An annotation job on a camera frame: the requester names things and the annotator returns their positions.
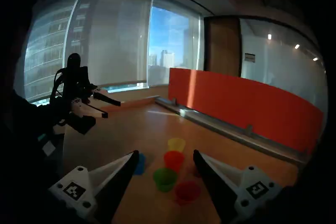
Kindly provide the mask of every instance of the orange cup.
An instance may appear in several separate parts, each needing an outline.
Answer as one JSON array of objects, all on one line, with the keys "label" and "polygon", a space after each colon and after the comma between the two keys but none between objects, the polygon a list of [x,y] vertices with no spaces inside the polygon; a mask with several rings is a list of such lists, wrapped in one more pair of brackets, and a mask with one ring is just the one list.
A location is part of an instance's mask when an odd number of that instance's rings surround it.
[{"label": "orange cup", "polygon": [[179,172],[181,165],[184,161],[184,155],[176,150],[168,151],[164,155],[165,167],[172,169],[175,172]]}]

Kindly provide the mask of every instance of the glass wall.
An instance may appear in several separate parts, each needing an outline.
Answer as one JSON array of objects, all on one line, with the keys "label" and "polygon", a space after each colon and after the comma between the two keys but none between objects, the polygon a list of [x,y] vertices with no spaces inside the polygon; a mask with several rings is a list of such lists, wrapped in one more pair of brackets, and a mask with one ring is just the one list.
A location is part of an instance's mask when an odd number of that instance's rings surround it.
[{"label": "glass wall", "polygon": [[326,74],[315,46],[295,31],[277,24],[251,19],[241,19],[240,23],[241,77],[300,96],[319,108],[326,119]]},{"label": "glass wall", "polygon": [[203,69],[202,48],[203,20],[175,3],[59,0],[38,15],[29,36],[26,99],[50,95],[55,72],[74,52],[92,83],[141,88],[168,84],[170,67]]},{"label": "glass wall", "polygon": [[62,0],[42,11],[29,35],[24,64],[28,100],[51,93],[56,71],[63,67],[66,28],[75,0]]}]

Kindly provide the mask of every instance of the sunlight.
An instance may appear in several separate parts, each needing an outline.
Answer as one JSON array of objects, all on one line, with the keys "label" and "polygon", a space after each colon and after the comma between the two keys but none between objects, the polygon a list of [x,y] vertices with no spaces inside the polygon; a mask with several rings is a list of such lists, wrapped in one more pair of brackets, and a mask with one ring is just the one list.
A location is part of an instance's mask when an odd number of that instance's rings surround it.
[{"label": "sunlight", "polygon": [[188,100],[186,106],[188,108],[192,108],[194,103],[194,96],[195,96],[195,85],[196,85],[196,71],[191,70],[190,73],[190,81],[189,81],[189,91],[188,91]]},{"label": "sunlight", "polygon": [[161,115],[165,115],[165,116],[178,116],[178,114],[175,114],[175,113],[167,113],[167,112],[160,112],[160,111],[153,111],[153,110],[149,110],[147,112],[148,113],[157,113],[157,114],[161,114]]}]

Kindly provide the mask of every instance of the yellow cup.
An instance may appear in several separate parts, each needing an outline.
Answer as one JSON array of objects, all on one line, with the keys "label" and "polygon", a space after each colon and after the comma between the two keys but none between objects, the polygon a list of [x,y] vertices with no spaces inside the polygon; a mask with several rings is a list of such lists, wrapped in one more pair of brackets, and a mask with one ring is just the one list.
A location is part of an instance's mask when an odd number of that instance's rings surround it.
[{"label": "yellow cup", "polygon": [[178,151],[183,152],[184,147],[186,146],[186,141],[181,138],[171,138],[168,140],[168,151]]}]

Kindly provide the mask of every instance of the plastic cup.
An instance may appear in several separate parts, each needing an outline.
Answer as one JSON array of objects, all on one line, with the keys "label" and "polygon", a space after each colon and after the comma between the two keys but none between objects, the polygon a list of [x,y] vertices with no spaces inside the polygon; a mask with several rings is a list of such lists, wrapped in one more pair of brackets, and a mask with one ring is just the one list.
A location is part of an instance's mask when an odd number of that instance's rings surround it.
[{"label": "plastic cup", "polygon": [[144,154],[139,154],[139,162],[135,168],[134,175],[142,175],[144,173],[144,164],[146,162],[146,157]]},{"label": "plastic cup", "polygon": [[184,147],[186,146],[186,141],[181,138],[171,138],[168,140],[168,150],[175,150],[183,152]]},{"label": "plastic cup", "polygon": [[186,205],[196,200],[201,194],[201,187],[194,181],[180,183],[175,188],[176,202],[180,205]]},{"label": "plastic cup", "polygon": [[169,192],[176,183],[177,173],[168,168],[160,168],[154,172],[153,178],[159,191]]},{"label": "plastic cup", "polygon": [[166,152],[163,159],[165,160],[166,168],[179,172],[184,161],[184,155],[179,151],[173,150]]}]

